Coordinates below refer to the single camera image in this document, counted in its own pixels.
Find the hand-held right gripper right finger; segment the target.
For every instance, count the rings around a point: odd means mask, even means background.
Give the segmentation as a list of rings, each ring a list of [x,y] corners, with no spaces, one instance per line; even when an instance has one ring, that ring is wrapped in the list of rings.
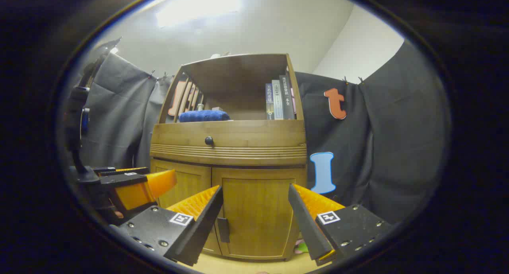
[[[299,185],[289,185],[288,201],[318,266],[357,256],[392,230],[390,223],[360,204],[343,206]]]

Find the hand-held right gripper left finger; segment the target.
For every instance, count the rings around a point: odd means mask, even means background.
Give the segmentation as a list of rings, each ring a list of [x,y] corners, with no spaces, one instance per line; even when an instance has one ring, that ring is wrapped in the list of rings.
[[[223,205],[216,185],[171,207],[150,206],[119,226],[119,233],[166,259],[189,266],[198,258]]]

